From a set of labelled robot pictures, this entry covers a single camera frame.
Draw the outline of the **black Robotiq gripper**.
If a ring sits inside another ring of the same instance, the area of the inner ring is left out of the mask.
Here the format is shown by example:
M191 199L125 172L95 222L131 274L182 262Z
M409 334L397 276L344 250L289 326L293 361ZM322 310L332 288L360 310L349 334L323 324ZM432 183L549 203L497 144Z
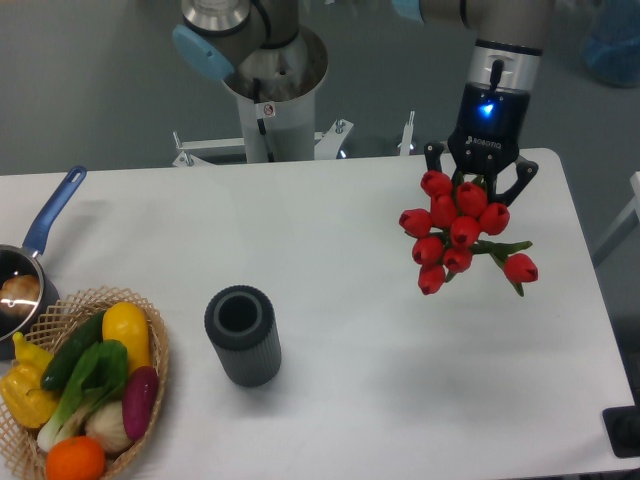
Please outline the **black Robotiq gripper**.
M456 171L483 177L488 193L495 195L498 175L514 165L514 184L497 195L498 203L510 206L539 171L536 162L520 156L518 144L529 101L528 93L466 84L456 126L447 143L428 142L424 146L427 170L442 173L441 156L449 148Z

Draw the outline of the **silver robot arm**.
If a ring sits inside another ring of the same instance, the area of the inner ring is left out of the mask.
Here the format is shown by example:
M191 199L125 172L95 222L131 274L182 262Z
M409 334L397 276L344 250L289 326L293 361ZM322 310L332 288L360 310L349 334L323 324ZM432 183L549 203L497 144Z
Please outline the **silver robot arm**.
M475 47L455 128L424 148L458 173L482 177L491 201L511 204L538 171L518 140L554 5L550 1L397 1L402 17L473 30ZM328 69L324 43L299 22L294 1L185 1L174 46L195 71L235 96L251 163L309 160L315 94Z

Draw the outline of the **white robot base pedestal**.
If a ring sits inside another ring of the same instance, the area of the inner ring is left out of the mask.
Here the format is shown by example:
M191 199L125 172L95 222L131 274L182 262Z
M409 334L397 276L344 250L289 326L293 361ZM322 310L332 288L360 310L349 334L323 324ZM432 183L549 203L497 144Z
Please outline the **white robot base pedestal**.
M249 163L344 159L354 124L338 118L323 133L315 126L316 93L328 71L320 37L301 27L287 45L257 49L234 66L214 44L179 25L174 44L201 75L223 83L236 99Z

